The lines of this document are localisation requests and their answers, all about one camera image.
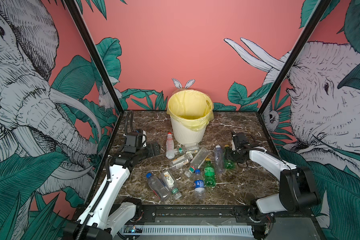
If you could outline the green Sprite bottle Chinese label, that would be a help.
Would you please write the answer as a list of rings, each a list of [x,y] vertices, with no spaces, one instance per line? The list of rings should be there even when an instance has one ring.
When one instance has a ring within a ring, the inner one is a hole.
[[[229,159],[229,154],[232,151],[229,145],[224,145],[224,152],[223,152],[223,158],[224,158],[224,167],[226,170],[232,170],[235,168],[235,164],[232,160]]]

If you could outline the clear bottle blue cap bird label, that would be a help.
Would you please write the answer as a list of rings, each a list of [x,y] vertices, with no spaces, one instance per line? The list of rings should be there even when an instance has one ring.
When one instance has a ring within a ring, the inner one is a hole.
[[[148,185],[152,191],[156,194],[161,202],[166,202],[170,197],[170,192],[166,186],[157,176],[153,175],[152,173],[147,173],[146,177],[148,180]]]

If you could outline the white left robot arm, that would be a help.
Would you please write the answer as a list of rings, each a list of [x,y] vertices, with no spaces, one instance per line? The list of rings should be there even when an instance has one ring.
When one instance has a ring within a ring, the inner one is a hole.
[[[136,153],[121,152],[108,156],[107,175],[87,208],[63,230],[64,240],[112,240],[127,222],[144,215],[142,202],[128,197],[111,213],[114,202],[133,168],[143,160],[160,155],[157,142],[147,143]]]

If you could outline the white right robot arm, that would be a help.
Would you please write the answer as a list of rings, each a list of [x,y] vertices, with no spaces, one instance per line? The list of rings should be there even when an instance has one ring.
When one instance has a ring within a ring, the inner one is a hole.
[[[254,145],[227,147],[225,160],[243,164],[252,161],[263,167],[279,181],[277,194],[259,198],[251,203],[248,216],[255,223],[278,212],[295,213],[321,202],[314,175],[310,168],[286,162],[265,148]]]

